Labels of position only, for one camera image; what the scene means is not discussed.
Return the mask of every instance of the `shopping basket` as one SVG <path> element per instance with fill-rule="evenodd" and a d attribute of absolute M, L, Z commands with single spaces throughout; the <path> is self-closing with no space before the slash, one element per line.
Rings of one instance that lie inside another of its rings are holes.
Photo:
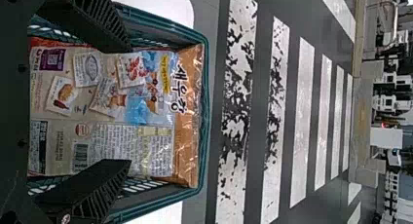
<path fill-rule="evenodd" d="M 183 187 L 164 181 L 128 178 L 117 201 L 112 205 L 105 223 L 123 223 L 136 217 L 197 195 L 203 187 L 209 135 L 209 92 L 208 92 L 208 41 L 201 33 L 138 9 L 114 3 L 125 25 L 133 47 L 159 47 L 183 49 L 196 44 L 204 44 L 204 69 L 201 94 L 201 125 L 199 141 L 199 186 L 196 189 Z M 59 26 L 34 16 L 28 27 L 28 36 L 36 36 L 60 42 L 83 44 L 80 38 Z M 30 196 L 36 196 L 56 187 L 67 176 L 31 177 L 27 187 Z"/>

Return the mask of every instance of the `barcode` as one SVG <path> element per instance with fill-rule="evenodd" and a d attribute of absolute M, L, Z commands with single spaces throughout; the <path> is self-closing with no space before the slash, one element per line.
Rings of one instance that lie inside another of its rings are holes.
<path fill-rule="evenodd" d="M 79 172 L 88 167 L 88 144 L 75 144 L 73 171 Z"/>
<path fill-rule="evenodd" d="M 48 64 L 57 65 L 58 55 L 48 55 Z"/>

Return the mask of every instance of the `plastic packaging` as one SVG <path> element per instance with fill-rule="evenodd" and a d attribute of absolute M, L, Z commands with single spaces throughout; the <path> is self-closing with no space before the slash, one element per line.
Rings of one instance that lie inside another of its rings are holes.
<path fill-rule="evenodd" d="M 60 175 L 104 158 L 131 159 L 130 175 L 198 186 L 204 47 L 135 50 L 106 55 L 32 40 L 32 172 Z"/>
<path fill-rule="evenodd" d="M 204 67 L 204 46 L 197 45 L 178 52 L 177 69 L 172 73 L 171 90 L 175 102 L 173 176 L 165 181 L 198 187 L 198 143 L 200 97 Z"/>
<path fill-rule="evenodd" d="M 129 176 L 171 176 L 172 128 L 34 119 L 28 169 L 77 173 L 101 159 L 132 160 Z"/>

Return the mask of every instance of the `road marking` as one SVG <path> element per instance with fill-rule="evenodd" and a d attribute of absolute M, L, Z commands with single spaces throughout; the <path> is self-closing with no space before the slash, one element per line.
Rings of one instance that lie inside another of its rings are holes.
<path fill-rule="evenodd" d="M 350 9 L 347 6 L 346 2 L 344 0 L 322 1 L 354 43 L 356 38 L 356 20 L 350 12 Z"/>
<path fill-rule="evenodd" d="M 340 138 L 341 138 L 341 118 L 343 111 L 343 79 L 344 70 L 337 66 L 336 79 L 336 99 L 334 104 L 334 133 L 333 133 L 333 150 L 331 158 L 331 179 L 338 175 L 338 166 L 340 160 Z"/>
<path fill-rule="evenodd" d="M 300 39 L 290 207 L 306 198 L 315 49 Z"/>
<path fill-rule="evenodd" d="M 347 224 L 358 224 L 360 217 L 361 217 L 361 203 L 358 203 L 352 216 L 350 216 L 349 220 L 347 221 Z"/>
<path fill-rule="evenodd" d="M 352 125 L 353 106 L 353 76 L 347 75 L 346 93 L 346 122 L 344 123 L 344 151 L 343 151 L 343 171 L 349 168 L 349 147 L 350 147 L 350 127 Z"/>
<path fill-rule="evenodd" d="M 261 223 L 279 216 L 289 27 L 274 18 Z"/>
<path fill-rule="evenodd" d="M 215 215 L 218 224 L 244 222 L 257 10 L 254 0 L 230 0 Z"/>
<path fill-rule="evenodd" d="M 358 183 L 349 183 L 349 196 L 348 196 L 348 205 L 352 203 L 357 194 L 361 191 L 361 184 Z"/>
<path fill-rule="evenodd" d="M 331 60 L 322 56 L 321 85 L 319 94 L 319 135 L 317 141 L 315 190 L 325 184 L 325 167 L 327 161 L 328 117 L 331 90 Z"/>

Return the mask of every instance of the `nutrition label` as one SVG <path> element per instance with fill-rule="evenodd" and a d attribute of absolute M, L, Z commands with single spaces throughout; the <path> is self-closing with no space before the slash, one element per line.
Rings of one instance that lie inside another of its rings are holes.
<path fill-rule="evenodd" d="M 171 176 L 172 140 L 172 128 L 97 124 L 89 144 L 75 143 L 73 170 L 101 159 L 127 159 L 130 175 Z"/>

